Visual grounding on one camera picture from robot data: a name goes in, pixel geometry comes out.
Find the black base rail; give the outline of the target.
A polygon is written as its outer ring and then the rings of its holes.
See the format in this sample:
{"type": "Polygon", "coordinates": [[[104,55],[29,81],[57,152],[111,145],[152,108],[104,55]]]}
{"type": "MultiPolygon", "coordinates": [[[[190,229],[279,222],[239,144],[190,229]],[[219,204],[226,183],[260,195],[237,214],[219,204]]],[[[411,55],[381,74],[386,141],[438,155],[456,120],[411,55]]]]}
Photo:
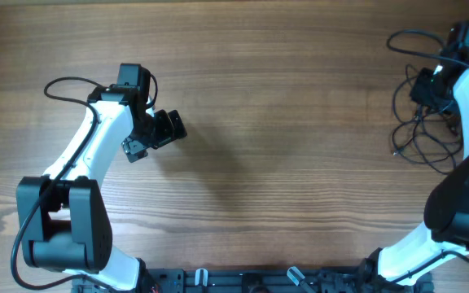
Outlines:
{"type": "Polygon", "coordinates": [[[162,293],[250,293],[250,292],[404,292],[432,293],[432,275],[424,274],[412,286],[375,286],[358,282],[358,268],[329,267],[300,269],[296,281],[291,267],[286,270],[143,270],[135,292],[162,293]]]}

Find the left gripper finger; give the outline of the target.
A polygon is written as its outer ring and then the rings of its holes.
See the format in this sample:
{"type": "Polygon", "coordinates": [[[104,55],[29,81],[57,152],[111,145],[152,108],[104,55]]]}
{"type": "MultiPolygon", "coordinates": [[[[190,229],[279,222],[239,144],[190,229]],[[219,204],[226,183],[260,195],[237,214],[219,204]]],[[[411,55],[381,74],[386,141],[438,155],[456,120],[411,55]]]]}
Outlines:
{"type": "Polygon", "coordinates": [[[187,136],[187,131],[178,111],[172,110],[168,113],[168,115],[173,125],[173,140],[175,141],[185,138],[187,136]]]}
{"type": "Polygon", "coordinates": [[[155,113],[154,146],[163,147],[175,140],[175,125],[173,119],[165,110],[155,113]]]}

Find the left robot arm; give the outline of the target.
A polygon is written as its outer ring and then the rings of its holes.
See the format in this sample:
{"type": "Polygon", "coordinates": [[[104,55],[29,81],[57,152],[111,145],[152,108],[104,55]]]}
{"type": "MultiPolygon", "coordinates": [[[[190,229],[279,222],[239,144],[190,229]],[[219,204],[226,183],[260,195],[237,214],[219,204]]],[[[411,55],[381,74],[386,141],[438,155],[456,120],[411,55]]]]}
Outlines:
{"type": "Polygon", "coordinates": [[[11,249],[14,281],[42,291],[77,281],[108,292],[160,292],[143,260],[113,244],[101,185],[118,151],[133,163],[186,136],[178,111],[154,109],[155,76],[138,63],[120,65],[117,81],[99,83],[85,119],[63,154],[16,188],[20,229],[11,249]]]}

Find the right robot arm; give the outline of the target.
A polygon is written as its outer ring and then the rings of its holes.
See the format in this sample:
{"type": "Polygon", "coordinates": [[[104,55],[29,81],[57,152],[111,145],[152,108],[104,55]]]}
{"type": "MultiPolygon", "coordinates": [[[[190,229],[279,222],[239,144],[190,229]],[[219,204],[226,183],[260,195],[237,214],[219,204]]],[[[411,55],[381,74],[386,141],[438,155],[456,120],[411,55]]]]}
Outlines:
{"type": "Polygon", "coordinates": [[[400,125],[412,125],[413,134],[407,142],[393,147],[401,155],[423,135],[445,153],[440,158],[421,154],[420,164],[434,168],[450,160],[452,168],[429,195],[420,225],[398,243],[374,251],[351,273],[321,273],[321,286],[333,279],[354,292],[430,292],[433,269],[453,259],[469,264],[469,20],[455,23],[446,39],[419,29],[412,34],[436,41],[439,52],[393,46],[392,41],[404,35],[403,31],[393,33],[386,47],[404,55],[435,59],[438,64],[404,80],[417,107],[414,117],[400,125]]]}

